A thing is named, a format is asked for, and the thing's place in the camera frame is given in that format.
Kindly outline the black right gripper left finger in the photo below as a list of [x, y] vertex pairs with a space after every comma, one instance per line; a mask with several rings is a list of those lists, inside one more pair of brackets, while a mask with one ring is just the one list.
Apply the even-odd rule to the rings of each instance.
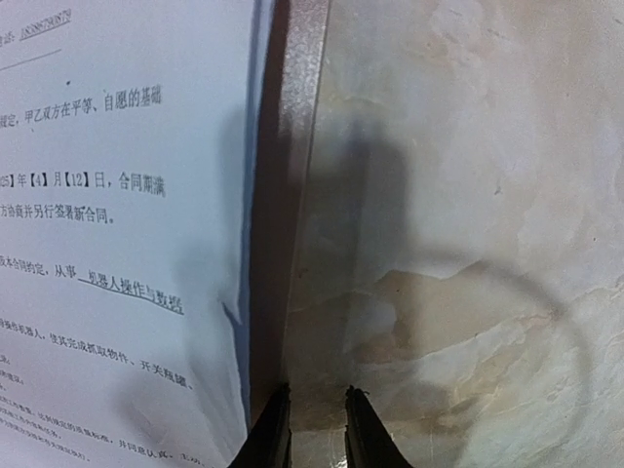
[[271, 395], [241, 449], [228, 468], [290, 468], [291, 390], [281, 385]]

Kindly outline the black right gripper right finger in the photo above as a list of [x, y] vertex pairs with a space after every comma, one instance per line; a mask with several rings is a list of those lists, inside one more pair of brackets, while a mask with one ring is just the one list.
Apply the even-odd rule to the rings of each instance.
[[372, 407], [354, 386], [346, 392], [346, 460], [349, 468], [411, 468]]

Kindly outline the white paper stack remainder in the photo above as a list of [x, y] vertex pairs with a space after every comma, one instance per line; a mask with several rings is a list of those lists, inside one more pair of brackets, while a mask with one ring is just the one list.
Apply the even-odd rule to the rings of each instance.
[[248, 436], [270, 1], [1, 5], [1, 463], [225, 467]]

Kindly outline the brown plastic folder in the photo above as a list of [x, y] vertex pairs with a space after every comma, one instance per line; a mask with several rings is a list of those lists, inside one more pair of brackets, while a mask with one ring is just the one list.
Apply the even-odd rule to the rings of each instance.
[[261, 88], [251, 226], [250, 406], [257, 421], [284, 381], [296, 264], [326, 44], [328, 1], [277, 1]]

